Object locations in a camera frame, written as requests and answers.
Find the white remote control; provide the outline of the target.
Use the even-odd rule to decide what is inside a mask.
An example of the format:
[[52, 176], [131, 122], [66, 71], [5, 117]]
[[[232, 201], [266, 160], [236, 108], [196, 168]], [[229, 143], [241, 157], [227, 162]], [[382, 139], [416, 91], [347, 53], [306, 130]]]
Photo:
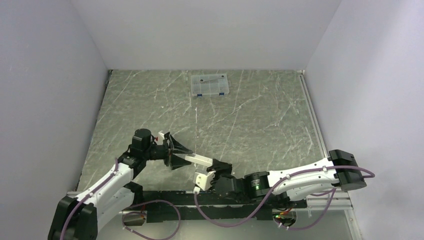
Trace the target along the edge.
[[186, 154], [184, 156], [184, 159], [188, 162], [194, 163], [195, 165], [201, 165], [204, 167], [211, 167], [213, 165], [213, 159], [206, 157], [206, 156], [202, 156], [199, 154]]

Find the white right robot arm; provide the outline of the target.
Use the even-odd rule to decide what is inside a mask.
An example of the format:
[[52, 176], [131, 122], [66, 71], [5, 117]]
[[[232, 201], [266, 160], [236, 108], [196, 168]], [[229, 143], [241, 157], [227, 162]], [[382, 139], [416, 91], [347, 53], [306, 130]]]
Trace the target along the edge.
[[211, 187], [220, 197], [238, 203], [252, 203], [275, 196], [276, 203], [287, 208], [320, 191], [362, 189], [367, 185], [364, 172], [353, 154], [335, 149], [319, 161], [287, 170], [255, 172], [242, 178], [224, 174], [216, 177]]

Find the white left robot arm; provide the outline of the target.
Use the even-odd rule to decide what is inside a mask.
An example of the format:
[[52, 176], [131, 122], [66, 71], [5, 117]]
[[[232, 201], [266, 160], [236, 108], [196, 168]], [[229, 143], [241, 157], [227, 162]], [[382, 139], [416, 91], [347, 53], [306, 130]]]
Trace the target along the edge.
[[94, 185], [75, 197], [63, 197], [55, 210], [49, 240], [95, 240], [99, 231], [125, 208], [139, 209], [144, 203], [143, 187], [133, 179], [147, 161], [162, 160], [171, 169], [187, 163], [181, 155], [193, 154], [167, 132], [157, 143], [150, 130], [134, 132], [128, 149]]

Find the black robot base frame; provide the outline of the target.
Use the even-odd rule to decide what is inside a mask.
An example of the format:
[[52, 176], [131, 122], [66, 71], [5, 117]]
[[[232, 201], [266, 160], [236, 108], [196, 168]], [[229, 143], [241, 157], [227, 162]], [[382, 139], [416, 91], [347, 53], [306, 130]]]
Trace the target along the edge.
[[[176, 206], [179, 210], [182, 220], [202, 220], [204, 217], [199, 213], [195, 206], [194, 195], [190, 191], [183, 190], [143, 190], [143, 187], [135, 182], [130, 182], [124, 186], [134, 192], [133, 202], [126, 211], [141, 210], [141, 204], [154, 200], [165, 200]], [[243, 219], [253, 212], [259, 205], [254, 203], [238, 203], [231, 199], [219, 197], [211, 191], [201, 192], [197, 197], [200, 209], [211, 219]], [[286, 194], [279, 196], [271, 195], [262, 207], [253, 215], [253, 218], [260, 221], [269, 221], [273, 213], [277, 210], [285, 209], [305, 209], [307, 208], [305, 199], [299, 201], [289, 201]], [[164, 221], [176, 221], [178, 215], [174, 208], [167, 203], [155, 202], [149, 203], [144, 211], [146, 212], [146, 221], [148, 223], [162, 223]]]

